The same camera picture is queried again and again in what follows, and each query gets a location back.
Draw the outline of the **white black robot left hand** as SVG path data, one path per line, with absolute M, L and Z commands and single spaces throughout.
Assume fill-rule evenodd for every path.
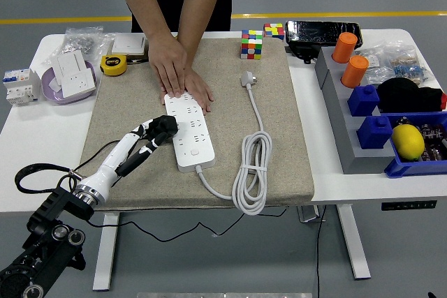
M 114 183 L 130 174 L 177 131 L 176 119 L 167 115 L 140 124 L 118 142 L 95 174 L 81 180 L 74 195 L 91 206 L 105 203 Z

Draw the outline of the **person's right hand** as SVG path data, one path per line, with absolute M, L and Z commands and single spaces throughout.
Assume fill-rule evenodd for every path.
M 186 51 L 170 32 L 148 37 L 149 62 L 159 82 L 161 93 L 178 97 L 185 90 Z

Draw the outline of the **person's left hand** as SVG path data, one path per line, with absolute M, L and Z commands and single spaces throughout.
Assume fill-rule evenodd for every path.
M 214 102 L 212 90 L 206 81 L 190 66 L 184 69 L 183 84 L 184 89 L 194 97 L 202 108 L 203 114 L 211 112 L 211 104 Z

